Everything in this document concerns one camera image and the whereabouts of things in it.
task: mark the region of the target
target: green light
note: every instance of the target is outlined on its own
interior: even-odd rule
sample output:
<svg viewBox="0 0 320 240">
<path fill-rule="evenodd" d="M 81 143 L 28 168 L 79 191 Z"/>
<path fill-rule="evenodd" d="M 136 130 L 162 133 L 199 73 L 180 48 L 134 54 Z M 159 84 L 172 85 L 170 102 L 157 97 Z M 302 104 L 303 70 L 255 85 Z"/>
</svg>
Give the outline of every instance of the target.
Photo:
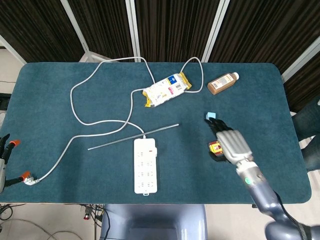
<svg viewBox="0 0 320 240">
<path fill-rule="evenodd" d="M 250 179 L 250 178 L 248 178 L 248 177 L 246 177 L 246 178 L 244 179 L 244 181 L 245 181 L 245 182 L 246 182 L 246 184 L 248 184 L 248 185 L 252 184 L 251 179 Z"/>
</svg>

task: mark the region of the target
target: bottle label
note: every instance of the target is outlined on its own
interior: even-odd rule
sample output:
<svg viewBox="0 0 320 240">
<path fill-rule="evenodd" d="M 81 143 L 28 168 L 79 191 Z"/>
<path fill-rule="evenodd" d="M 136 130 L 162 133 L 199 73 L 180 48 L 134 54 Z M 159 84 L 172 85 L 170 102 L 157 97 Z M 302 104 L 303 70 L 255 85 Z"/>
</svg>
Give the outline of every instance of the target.
<svg viewBox="0 0 320 240">
<path fill-rule="evenodd" d="M 219 89 L 219 88 L 222 88 L 224 85 L 230 83 L 232 80 L 233 80 L 233 78 L 229 74 L 227 74 L 227 75 L 213 81 L 211 84 L 215 89 Z"/>
</svg>

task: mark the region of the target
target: brown bottle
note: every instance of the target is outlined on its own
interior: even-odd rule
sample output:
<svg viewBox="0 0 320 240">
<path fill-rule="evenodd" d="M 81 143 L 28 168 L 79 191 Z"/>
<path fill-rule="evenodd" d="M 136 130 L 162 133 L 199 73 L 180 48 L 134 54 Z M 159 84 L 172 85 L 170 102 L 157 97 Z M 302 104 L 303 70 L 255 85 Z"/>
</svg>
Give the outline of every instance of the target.
<svg viewBox="0 0 320 240">
<path fill-rule="evenodd" d="M 239 74 L 237 72 L 227 73 L 211 82 L 208 83 L 208 89 L 213 94 L 216 95 L 221 91 L 231 87 L 239 79 Z"/>
</svg>

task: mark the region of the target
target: white power cable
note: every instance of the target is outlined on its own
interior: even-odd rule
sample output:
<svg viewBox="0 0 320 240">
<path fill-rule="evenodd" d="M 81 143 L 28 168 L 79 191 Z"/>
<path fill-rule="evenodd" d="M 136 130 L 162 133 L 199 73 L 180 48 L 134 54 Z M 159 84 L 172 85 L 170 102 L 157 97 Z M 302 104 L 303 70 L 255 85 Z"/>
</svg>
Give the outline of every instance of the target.
<svg viewBox="0 0 320 240">
<path fill-rule="evenodd" d="M 82 134 L 82 135 L 75 135 L 73 136 L 69 142 L 67 143 L 67 145 L 65 146 L 64 150 L 62 151 L 60 157 L 58 158 L 58 160 L 56 161 L 56 163 L 53 165 L 53 167 L 44 175 L 42 176 L 41 178 L 39 179 L 34 179 L 32 176 L 26 178 L 26 180 L 24 181 L 25 184 L 27 185 L 34 185 L 34 184 L 37 184 L 39 183 L 40 181 L 42 181 L 43 179 L 45 179 L 47 176 L 49 176 L 52 171 L 58 166 L 58 164 L 60 163 L 61 159 L 63 158 L 63 156 L 65 155 L 66 151 L 68 150 L 71 142 L 74 140 L 74 139 L 77 139 L 77 138 L 90 138 L 90 137 L 101 137 L 101 136 L 106 136 L 106 135 L 110 135 L 110 134 L 114 134 L 114 133 L 117 133 L 119 131 L 121 131 L 127 124 L 129 125 L 132 125 L 134 127 L 136 127 L 137 129 L 139 129 L 142 133 L 144 133 L 144 131 L 136 124 L 132 123 L 132 122 L 129 122 L 130 120 L 130 117 L 132 115 L 132 110 L 133 110 L 133 93 L 135 92 L 138 92 L 138 91 L 142 91 L 144 90 L 144 88 L 140 88 L 140 89 L 135 89 L 131 92 L 130 94 L 130 112 L 129 112 L 129 115 L 126 119 L 126 121 L 123 121 L 123 120 L 100 120 L 100 121 L 96 121 L 96 122 L 91 122 L 91 123 L 86 123 L 86 122 L 83 122 L 81 121 L 81 119 L 78 117 L 76 111 L 75 111 L 75 108 L 74 108 L 74 103 L 73 103 L 73 91 L 76 87 L 80 86 L 81 84 L 84 84 L 86 81 L 88 81 L 96 72 L 97 70 L 100 68 L 100 66 L 103 64 L 103 63 L 106 63 L 106 62 L 113 62 L 113 61 L 118 61 L 118 60 L 128 60 L 128 59 L 142 59 L 144 62 L 145 62 L 145 65 L 146 65 L 146 68 L 152 78 L 152 81 L 153 83 L 155 84 L 156 81 L 154 79 L 154 76 L 153 74 L 151 73 L 151 70 L 148 66 L 148 63 L 147 61 L 143 58 L 143 57 L 140 57 L 140 56 L 137 56 L 137 57 L 124 57 L 124 58 L 116 58 L 116 59 L 108 59 L 108 60 L 104 60 L 102 62 L 99 63 L 99 65 L 96 67 L 96 69 L 90 74 L 89 77 L 87 77 L 85 80 L 77 83 L 76 85 L 74 85 L 71 90 L 70 90 L 70 104 L 71 104 L 71 109 L 72 109 L 72 113 L 73 115 L 75 116 L 75 118 L 78 120 L 79 123 L 85 125 L 85 126 L 92 126 L 92 125 L 96 125 L 96 124 L 100 124 L 100 123 L 109 123 L 109 122 L 116 122 L 116 123 L 123 123 L 123 125 L 121 127 L 119 127 L 118 129 L 116 130 L 113 130 L 113 131 L 109 131 L 109 132 L 105 132 L 105 133 L 98 133 L 98 134 Z M 185 62 L 185 64 L 183 65 L 183 67 L 181 68 L 181 71 L 182 72 L 185 68 L 185 66 L 187 65 L 187 63 L 189 63 L 192 59 L 196 59 L 199 64 L 200 64 L 200 69 L 201 69 L 201 87 L 199 90 L 197 91 L 185 91 L 186 93 L 199 93 L 202 88 L 203 88 L 203 85 L 204 85 L 204 71 L 203 71 L 203 68 L 202 68 L 202 64 L 199 60 L 199 58 L 197 57 L 192 57 L 190 58 L 187 62 Z"/>
</svg>

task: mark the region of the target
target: robotic hand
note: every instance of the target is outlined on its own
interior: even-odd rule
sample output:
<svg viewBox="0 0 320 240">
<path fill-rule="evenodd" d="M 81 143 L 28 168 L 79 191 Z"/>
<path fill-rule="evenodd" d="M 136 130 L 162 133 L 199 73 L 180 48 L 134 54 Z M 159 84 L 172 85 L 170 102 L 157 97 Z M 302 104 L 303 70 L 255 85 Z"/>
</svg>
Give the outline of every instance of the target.
<svg viewBox="0 0 320 240">
<path fill-rule="evenodd" d="M 236 166 L 236 172 L 247 187 L 259 211 L 272 217 L 275 222 L 265 228 L 267 240 L 320 240 L 320 226 L 306 226 L 297 222 L 284 208 L 281 199 L 270 187 L 268 181 L 254 162 L 252 151 L 242 134 L 228 127 L 222 120 L 205 120 L 220 143 L 224 156 L 217 161 L 229 161 Z"/>
<path fill-rule="evenodd" d="M 10 134 L 4 136 L 3 138 L 0 138 L 0 193 L 3 192 L 5 187 L 9 187 L 13 184 L 17 184 L 20 182 L 23 182 L 25 178 L 30 175 L 30 172 L 27 171 L 20 177 L 6 180 L 6 167 L 8 164 L 9 157 L 11 155 L 11 151 L 14 147 L 16 147 L 20 141 L 19 140 L 14 140 L 11 141 L 5 148 L 6 141 L 10 137 Z"/>
</svg>

